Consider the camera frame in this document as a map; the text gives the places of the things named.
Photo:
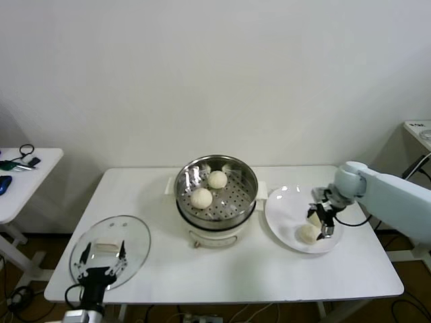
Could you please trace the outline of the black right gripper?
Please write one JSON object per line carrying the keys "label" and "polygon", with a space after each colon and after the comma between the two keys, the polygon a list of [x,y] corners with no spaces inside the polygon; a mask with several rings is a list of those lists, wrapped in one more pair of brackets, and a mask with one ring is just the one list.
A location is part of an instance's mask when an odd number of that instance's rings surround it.
{"label": "black right gripper", "polygon": [[321,232],[317,236],[318,240],[331,238],[334,232],[334,215],[335,212],[329,202],[324,203],[310,203],[307,211],[307,218],[311,218],[313,215],[318,215],[322,227]]}

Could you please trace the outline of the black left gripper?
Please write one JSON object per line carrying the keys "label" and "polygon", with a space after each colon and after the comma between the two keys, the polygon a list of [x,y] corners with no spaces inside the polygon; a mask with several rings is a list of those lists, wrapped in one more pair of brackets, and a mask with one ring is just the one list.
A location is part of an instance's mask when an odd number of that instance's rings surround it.
{"label": "black left gripper", "polygon": [[79,262],[74,264],[79,284],[84,288],[79,305],[80,309],[102,309],[106,288],[116,282],[117,277],[121,275],[128,265],[125,241],[122,241],[118,256],[115,257],[115,261],[110,268],[95,267],[86,270],[91,247],[92,243],[89,242],[81,253]]}

